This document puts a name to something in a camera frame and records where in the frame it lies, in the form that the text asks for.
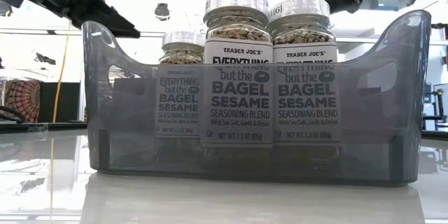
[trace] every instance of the storage organizer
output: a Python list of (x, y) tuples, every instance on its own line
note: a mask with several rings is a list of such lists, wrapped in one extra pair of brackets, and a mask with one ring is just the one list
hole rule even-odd
[[(113, 174), (413, 182), (430, 31), (431, 16), (416, 10), (347, 62), (166, 66), (133, 60), (86, 22), (90, 164)], [(110, 80), (110, 69), (122, 77)]]

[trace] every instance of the white table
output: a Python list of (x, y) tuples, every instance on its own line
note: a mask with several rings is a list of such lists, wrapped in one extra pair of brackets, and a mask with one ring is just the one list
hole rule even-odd
[(0, 135), (0, 223), (448, 223), (448, 142), (423, 140), (416, 183), (374, 188), (96, 174), (85, 134)]

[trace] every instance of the trader joe's label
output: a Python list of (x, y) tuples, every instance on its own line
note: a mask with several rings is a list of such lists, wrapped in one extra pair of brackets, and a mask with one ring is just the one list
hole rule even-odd
[(274, 63), (331, 63), (336, 61), (336, 42), (274, 45)]
[(207, 67), (201, 142), (225, 146), (271, 144), (272, 84), (268, 66)]
[(275, 142), (340, 141), (340, 97), (333, 66), (276, 67)]
[(157, 70), (155, 134), (199, 136), (201, 69), (159, 66)]
[(272, 43), (247, 39), (208, 38), (204, 49), (204, 63), (272, 63)]

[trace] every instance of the gray plastic bin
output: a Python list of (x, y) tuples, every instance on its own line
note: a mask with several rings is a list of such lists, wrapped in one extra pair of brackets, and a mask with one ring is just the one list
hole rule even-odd
[[(431, 16), (334, 64), (146, 65), (83, 25), (90, 165), (113, 174), (362, 183), (417, 179)], [(110, 69), (122, 69), (109, 80)]]

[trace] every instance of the plastic lid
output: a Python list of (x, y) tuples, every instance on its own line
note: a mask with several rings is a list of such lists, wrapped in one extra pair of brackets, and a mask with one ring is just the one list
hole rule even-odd
[(205, 36), (193, 31), (167, 32), (162, 38), (162, 48), (170, 43), (190, 43), (204, 47)]
[(223, 7), (243, 7), (252, 8), (267, 15), (267, 0), (207, 0), (205, 4), (204, 22), (207, 21), (207, 14)]
[(289, 15), (312, 14), (330, 17), (330, 5), (325, 0), (288, 0), (274, 6), (269, 22)]

